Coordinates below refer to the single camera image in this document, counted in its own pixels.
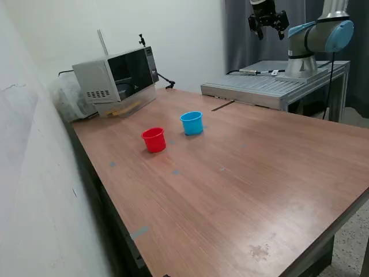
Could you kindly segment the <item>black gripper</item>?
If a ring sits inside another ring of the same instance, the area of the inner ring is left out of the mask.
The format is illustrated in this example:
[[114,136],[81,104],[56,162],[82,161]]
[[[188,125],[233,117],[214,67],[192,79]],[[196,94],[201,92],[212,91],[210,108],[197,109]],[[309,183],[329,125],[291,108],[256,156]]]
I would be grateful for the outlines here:
[[289,26],[288,16],[285,10],[276,13],[274,0],[250,0],[253,13],[248,18],[250,31],[257,34],[258,39],[263,39],[262,25],[258,20],[271,20],[271,27],[278,32],[280,40],[285,38],[284,31]]

